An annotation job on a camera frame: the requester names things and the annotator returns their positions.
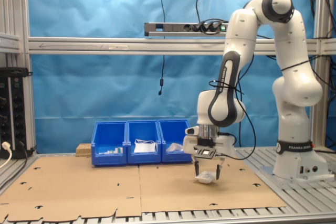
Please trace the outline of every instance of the white object in bin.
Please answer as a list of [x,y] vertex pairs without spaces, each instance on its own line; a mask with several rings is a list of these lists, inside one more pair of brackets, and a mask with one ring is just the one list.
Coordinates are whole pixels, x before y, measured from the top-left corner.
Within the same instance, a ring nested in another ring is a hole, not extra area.
[[135,143],[135,149],[134,149],[135,153],[156,151],[155,150],[156,143],[153,140],[146,141],[146,140],[136,139],[134,143]]
[[202,184],[210,184],[212,181],[215,180],[215,177],[216,177],[215,173],[206,172],[206,171],[196,176],[198,182]]
[[122,147],[117,147],[113,150],[108,150],[107,152],[100,152],[99,154],[117,154],[121,153],[122,154]]
[[166,150],[167,152],[183,151],[183,146],[181,144],[172,143]]

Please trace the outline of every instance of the wooden block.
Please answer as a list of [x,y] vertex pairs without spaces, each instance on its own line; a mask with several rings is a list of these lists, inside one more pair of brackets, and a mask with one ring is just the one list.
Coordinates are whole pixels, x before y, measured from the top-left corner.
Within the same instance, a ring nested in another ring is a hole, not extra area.
[[91,144],[80,144],[76,148],[76,157],[91,157]]

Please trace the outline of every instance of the white cable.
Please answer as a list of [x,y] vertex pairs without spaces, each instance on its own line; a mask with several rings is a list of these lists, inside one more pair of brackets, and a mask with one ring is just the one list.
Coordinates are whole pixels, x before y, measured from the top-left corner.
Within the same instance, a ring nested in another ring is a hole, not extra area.
[[7,159],[7,161],[5,163],[3,163],[0,166],[0,169],[3,168],[5,165],[7,165],[8,162],[12,159],[12,150],[10,149],[10,144],[8,142],[3,142],[1,146],[2,146],[3,149],[5,149],[9,152],[9,158]]

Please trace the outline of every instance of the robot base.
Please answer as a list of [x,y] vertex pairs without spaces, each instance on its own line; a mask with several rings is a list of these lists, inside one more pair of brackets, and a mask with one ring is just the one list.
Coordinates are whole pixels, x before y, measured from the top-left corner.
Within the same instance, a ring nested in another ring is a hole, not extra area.
[[335,179],[334,174],[328,170],[327,161],[315,151],[277,154],[274,170],[272,171],[270,167],[263,167],[260,171],[271,177],[272,180],[276,180],[276,184],[331,181]]

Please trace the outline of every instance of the electrical panel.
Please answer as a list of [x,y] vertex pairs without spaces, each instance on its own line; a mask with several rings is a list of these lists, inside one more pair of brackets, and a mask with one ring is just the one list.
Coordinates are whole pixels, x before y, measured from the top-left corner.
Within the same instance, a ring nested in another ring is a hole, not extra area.
[[[12,123],[10,113],[9,84],[7,77],[0,77],[0,142],[8,142],[12,147]],[[1,158],[8,158],[8,151],[1,149]]]
[[[11,144],[13,158],[26,157],[18,143],[22,142],[27,150],[23,79],[28,75],[25,68],[0,68],[0,143]],[[1,148],[0,158],[8,155]]]

